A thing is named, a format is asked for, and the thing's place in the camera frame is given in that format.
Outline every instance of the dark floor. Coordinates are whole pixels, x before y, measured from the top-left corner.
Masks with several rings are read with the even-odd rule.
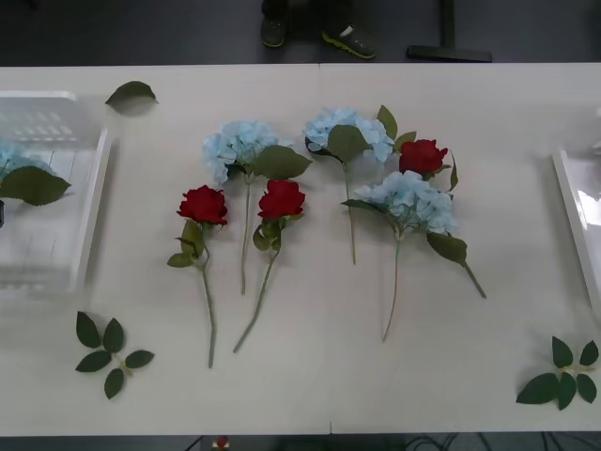
[[[355,62],[328,47],[302,0],[285,49],[258,36],[260,0],[0,0],[0,66]],[[439,0],[355,0],[375,62],[437,45]],[[599,0],[455,0],[456,46],[497,62],[601,60]]]

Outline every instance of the person's foot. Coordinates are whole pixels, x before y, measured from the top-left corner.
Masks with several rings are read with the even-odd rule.
[[[284,45],[285,26],[287,19],[263,19],[261,24],[261,39],[268,47],[276,49]]]
[[[350,33],[347,31],[348,29],[341,35],[332,35],[322,31],[321,37],[329,44],[346,50],[359,58],[371,59],[376,56],[376,46],[369,35],[355,26],[351,26]]]

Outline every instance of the hydrangea leaf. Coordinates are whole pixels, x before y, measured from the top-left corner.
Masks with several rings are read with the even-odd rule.
[[[384,105],[380,106],[377,119],[384,124],[386,134],[388,134],[391,139],[394,139],[398,133],[398,125],[396,124],[396,119],[394,119],[394,116],[390,110]]]
[[[152,88],[146,83],[139,81],[127,82],[121,85],[105,103],[117,112],[125,113],[129,110],[131,101],[138,99],[149,99],[158,103],[157,96],[152,92]]]
[[[119,352],[123,348],[125,335],[119,321],[111,319],[104,329],[102,345],[109,352]]]
[[[428,232],[426,238],[432,249],[441,257],[454,261],[461,266],[466,266],[468,245],[463,240],[434,232]]]
[[[580,364],[590,366],[594,364],[599,358],[599,349],[594,341],[589,342],[582,350],[580,354]]]
[[[370,148],[357,127],[337,125],[331,129],[328,151],[344,164],[352,162]]]
[[[518,404],[546,404],[555,399],[560,390],[560,382],[555,373],[536,376],[517,395]]]
[[[564,368],[574,363],[574,356],[570,348],[558,337],[553,337],[553,363],[558,368]]]
[[[563,372],[560,377],[560,385],[557,393],[557,402],[560,411],[570,405],[575,394],[576,380],[571,374]]]
[[[100,334],[96,328],[96,324],[91,317],[84,312],[77,312],[77,322],[75,324],[77,338],[82,342],[82,345],[95,349],[101,344]]]
[[[396,150],[397,152],[400,153],[401,147],[405,143],[412,143],[413,141],[415,141],[416,137],[417,137],[417,132],[407,132],[407,133],[401,134],[398,138],[396,138],[396,141],[394,142],[394,150]]]
[[[254,160],[254,172],[270,180],[298,177],[312,161],[285,146],[268,146]]]
[[[104,394],[108,399],[111,399],[121,391],[124,379],[125,375],[121,368],[115,368],[109,373],[104,382]]]
[[[35,166],[15,169],[0,183],[0,197],[20,199],[30,205],[46,205],[60,199],[70,184]]]
[[[592,404],[594,399],[597,397],[597,387],[594,385],[593,380],[586,374],[578,374],[576,376],[576,382],[578,384],[578,392],[589,404]]]

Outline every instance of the white tray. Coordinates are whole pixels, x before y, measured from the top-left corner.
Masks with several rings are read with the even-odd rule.
[[[553,155],[591,306],[601,319],[601,149],[599,142]]]
[[[71,186],[43,207],[5,199],[0,299],[81,288],[111,140],[68,92],[0,91],[0,137],[20,142]]]

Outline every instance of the hydrangea stem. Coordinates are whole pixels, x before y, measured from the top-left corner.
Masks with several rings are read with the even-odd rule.
[[[246,250],[248,249],[248,209],[251,201],[251,185],[253,184],[249,179],[244,179],[246,185],[246,216],[244,220],[244,240],[242,241],[242,259],[240,261],[240,276],[241,276],[241,290],[242,295],[246,292]]]
[[[259,312],[261,311],[261,306],[263,305],[263,300],[265,299],[265,291],[266,291],[266,288],[267,288],[267,281],[270,278],[271,267],[273,266],[273,262],[275,261],[275,258],[279,254],[280,254],[280,251],[276,252],[270,258],[270,265],[267,267],[267,272],[265,273],[265,279],[263,280],[263,286],[261,287],[261,293],[259,294],[259,299],[258,299],[258,301],[256,303],[256,307],[254,308],[253,319],[251,319],[251,322],[246,327],[246,330],[244,331],[244,334],[242,334],[241,339],[239,340],[238,344],[234,348],[234,353],[236,353],[236,352],[239,351],[240,347],[244,343],[244,340],[246,339],[246,337],[248,336],[248,334],[251,332],[251,330],[253,329],[254,324],[256,323],[256,319],[258,318]]]
[[[466,271],[468,272],[468,276],[471,279],[471,282],[473,282],[473,284],[476,286],[476,289],[478,290],[478,292],[480,293],[480,296],[482,296],[484,299],[486,299],[486,293],[485,291],[482,289],[482,287],[480,287],[480,284],[478,283],[478,281],[476,280],[476,276],[473,275],[473,272],[471,271],[470,266],[468,266],[468,263],[465,263],[463,265],[463,267],[466,269]]]
[[[347,200],[349,200],[350,199],[350,197],[348,195],[349,176],[348,176],[347,167],[345,165],[343,165],[343,168],[345,170],[345,186],[347,187]],[[353,222],[353,209],[351,207],[348,207],[348,220],[350,221],[350,250],[353,255],[353,265],[356,265],[357,264],[357,256],[355,253],[355,224]]]
[[[400,238],[396,240],[396,253],[394,254],[394,294],[393,294],[393,308],[391,309],[391,316],[388,318],[388,325],[386,326],[386,330],[384,331],[384,336],[382,336],[382,343],[386,341],[386,336],[388,335],[388,330],[391,328],[391,323],[393,322],[394,315],[394,307],[396,306],[396,286],[398,284],[398,254],[401,250],[401,240]]]

